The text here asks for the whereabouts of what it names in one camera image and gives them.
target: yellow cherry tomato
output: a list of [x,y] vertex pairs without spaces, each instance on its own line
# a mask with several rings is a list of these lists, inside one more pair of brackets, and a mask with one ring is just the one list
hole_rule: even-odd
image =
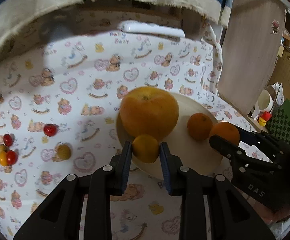
[[5,144],[0,144],[0,152],[7,152],[7,146]]
[[62,160],[68,160],[72,155],[72,151],[70,150],[68,145],[61,144],[60,146],[58,146],[57,155]]
[[7,166],[7,157],[6,157],[6,152],[1,151],[0,152],[0,165],[2,166]]

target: red cherry tomato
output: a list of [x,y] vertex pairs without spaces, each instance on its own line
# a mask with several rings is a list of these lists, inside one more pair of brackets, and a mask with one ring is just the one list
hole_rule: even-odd
[[6,154],[6,159],[7,159],[7,165],[13,165],[17,161],[17,154],[16,152],[9,150]]
[[7,147],[13,145],[13,138],[9,134],[4,134],[3,141]]
[[57,133],[57,126],[48,123],[44,126],[44,134],[47,135],[48,137],[54,136]]

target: cardboard box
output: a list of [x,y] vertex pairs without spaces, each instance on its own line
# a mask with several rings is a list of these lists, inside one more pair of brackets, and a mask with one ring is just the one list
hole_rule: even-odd
[[278,58],[269,84],[282,82],[284,98],[290,100],[290,52],[284,50],[281,58]]

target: green checkered box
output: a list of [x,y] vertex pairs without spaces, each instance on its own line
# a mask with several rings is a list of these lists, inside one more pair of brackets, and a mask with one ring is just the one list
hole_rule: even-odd
[[290,145],[290,100],[286,99],[267,122],[269,133]]

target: white device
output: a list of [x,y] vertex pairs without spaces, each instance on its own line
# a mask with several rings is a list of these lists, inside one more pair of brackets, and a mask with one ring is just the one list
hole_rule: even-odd
[[185,33],[182,29],[160,26],[154,23],[143,23],[133,20],[120,22],[117,25],[117,29],[126,33],[151,33],[180,38],[185,37]]

